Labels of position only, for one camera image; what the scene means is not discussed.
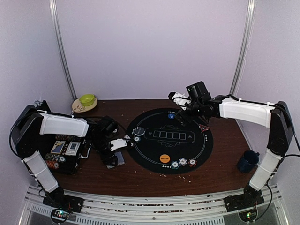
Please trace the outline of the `blue small blind button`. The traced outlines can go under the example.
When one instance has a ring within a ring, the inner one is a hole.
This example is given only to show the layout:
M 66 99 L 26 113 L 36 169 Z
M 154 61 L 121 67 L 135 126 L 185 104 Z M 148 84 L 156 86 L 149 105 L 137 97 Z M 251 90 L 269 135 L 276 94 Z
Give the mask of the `blue small blind button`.
M 173 119 L 175 119 L 175 114 L 174 113 L 169 113 L 168 115 L 167 115 L 167 117 L 169 118 L 169 119 L 171 119 L 171 120 L 173 120 Z

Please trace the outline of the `blue backed card deck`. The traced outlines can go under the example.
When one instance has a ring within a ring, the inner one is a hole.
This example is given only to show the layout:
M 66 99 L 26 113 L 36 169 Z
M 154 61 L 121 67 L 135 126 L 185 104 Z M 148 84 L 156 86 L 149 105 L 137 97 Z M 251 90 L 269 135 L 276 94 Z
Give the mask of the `blue backed card deck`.
M 113 165 L 107 165 L 106 167 L 108 169 L 112 169 L 112 168 L 115 168 L 117 166 L 121 166 L 121 165 L 125 164 L 125 160 L 124 160 L 124 157 L 123 157 L 121 152 L 115 152 L 114 155 L 117 157 L 117 163 L 113 164 Z

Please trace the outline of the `blue green chip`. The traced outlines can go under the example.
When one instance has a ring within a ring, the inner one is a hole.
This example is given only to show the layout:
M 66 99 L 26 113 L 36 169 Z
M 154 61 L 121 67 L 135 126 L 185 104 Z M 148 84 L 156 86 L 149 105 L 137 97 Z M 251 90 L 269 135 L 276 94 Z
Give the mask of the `blue green chip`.
M 140 140 L 141 140 L 141 138 L 138 137 L 138 136 L 136 136 L 136 137 L 134 138 L 134 141 L 135 141 L 135 142 L 139 142 Z

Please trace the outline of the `clear dealer button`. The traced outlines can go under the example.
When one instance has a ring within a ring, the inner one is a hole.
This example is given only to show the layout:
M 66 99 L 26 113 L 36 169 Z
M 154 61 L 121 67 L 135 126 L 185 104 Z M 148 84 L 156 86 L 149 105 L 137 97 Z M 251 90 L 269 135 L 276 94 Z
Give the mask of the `clear dealer button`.
M 145 129 L 143 127 L 136 127 L 134 130 L 135 136 L 142 136 L 145 134 Z

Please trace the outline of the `orange chip bottom mat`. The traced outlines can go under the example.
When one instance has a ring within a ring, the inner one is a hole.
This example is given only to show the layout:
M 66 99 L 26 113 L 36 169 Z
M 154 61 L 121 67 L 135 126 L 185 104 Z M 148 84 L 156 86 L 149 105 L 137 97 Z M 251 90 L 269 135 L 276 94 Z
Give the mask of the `orange chip bottom mat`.
M 189 159 L 188 164 L 190 167 L 195 167 L 197 164 L 197 161 L 195 159 Z

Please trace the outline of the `blue white chip bottom mat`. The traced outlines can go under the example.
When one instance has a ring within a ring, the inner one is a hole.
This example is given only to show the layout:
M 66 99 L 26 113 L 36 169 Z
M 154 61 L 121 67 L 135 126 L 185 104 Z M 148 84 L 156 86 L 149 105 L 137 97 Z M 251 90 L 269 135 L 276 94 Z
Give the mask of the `blue white chip bottom mat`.
M 178 163 L 179 163 L 180 166 L 185 166 L 188 163 L 188 161 L 185 158 L 180 158 L 178 160 Z

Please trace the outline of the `green chip bottom mat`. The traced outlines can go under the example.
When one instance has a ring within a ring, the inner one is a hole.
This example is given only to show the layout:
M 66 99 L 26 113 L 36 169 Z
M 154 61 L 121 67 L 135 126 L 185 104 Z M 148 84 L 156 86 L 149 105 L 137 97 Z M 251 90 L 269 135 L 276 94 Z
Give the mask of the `green chip bottom mat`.
M 178 169 L 179 168 L 179 163 L 177 161 L 172 161 L 171 162 L 171 168 L 172 169 Z

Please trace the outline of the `orange big blind button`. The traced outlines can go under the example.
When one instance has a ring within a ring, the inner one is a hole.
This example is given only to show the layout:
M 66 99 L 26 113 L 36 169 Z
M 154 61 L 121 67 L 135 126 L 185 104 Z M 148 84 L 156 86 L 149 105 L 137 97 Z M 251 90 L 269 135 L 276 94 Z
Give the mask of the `orange big blind button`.
M 162 154 L 162 155 L 159 157 L 159 160 L 160 160 L 160 162 L 166 164 L 166 163 L 170 162 L 170 156 L 167 155 L 167 154 Z

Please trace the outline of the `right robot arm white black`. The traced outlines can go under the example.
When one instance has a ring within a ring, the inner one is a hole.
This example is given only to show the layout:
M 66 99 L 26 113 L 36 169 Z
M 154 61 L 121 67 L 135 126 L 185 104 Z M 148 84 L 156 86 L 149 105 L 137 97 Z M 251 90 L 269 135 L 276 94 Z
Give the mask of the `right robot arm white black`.
M 250 207 L 258 200 L 258 192 L 267 180 L 275 175 L 275 170 L 289 156 L 287 151 L 292 139 L 297 138 L 286 103 L 256 103 L 232 95 L 211 98 L 209 93 L 186 97 L 176 92 L 170 95 L 169 99 L 180 107 L 176 118 L 184 125 L 194 117 L 207 120 L 222 118 L 250 122 L 268 129 L 266 152 L 253 176 L 246 183 L 246 193 L 240 197 L 240 203 Z

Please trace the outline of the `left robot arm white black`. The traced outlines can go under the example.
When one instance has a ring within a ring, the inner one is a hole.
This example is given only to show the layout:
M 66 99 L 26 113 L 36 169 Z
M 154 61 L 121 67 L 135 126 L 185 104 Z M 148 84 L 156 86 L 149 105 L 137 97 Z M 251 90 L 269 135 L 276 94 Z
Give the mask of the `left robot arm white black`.
M 48 112 L 32 105 L 25 107 L 9 133 L 9 145 L 28 170 L 32 172 L 43 190 L 49 194 L 49 200 L 57 208 L 67 204 L 67 197 L 42 154 L 54 145 L 57 135 L 76 136 L 89 140 L 100 154 L 102 162 L 108 166 L 116 166 L 114 144 L 108 138 L 121 127 L 109 116 L 76 116 Z

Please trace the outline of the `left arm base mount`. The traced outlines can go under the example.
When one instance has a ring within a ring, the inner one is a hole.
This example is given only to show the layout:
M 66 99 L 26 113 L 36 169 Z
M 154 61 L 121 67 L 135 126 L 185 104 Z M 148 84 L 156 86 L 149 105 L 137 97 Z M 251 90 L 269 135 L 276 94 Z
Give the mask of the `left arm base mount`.
M 84 200 L 80 197 L 64 194 L 64 189 L 58 186 L 52 192 L 46 192 L 43 204 L 68 212 L 80 213 Z

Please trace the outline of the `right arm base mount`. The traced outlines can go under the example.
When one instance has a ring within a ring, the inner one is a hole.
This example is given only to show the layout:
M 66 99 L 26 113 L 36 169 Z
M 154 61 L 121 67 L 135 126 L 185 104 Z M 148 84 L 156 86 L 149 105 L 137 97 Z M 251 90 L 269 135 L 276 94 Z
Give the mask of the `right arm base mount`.
M 256 190 L 250 185 L 246 185 L 242 194 L 227 196 L 224 198 L 224 203 L 227 212 L 231 212 L 262 204 L 264 203 L 264 198 L 261 190 Z

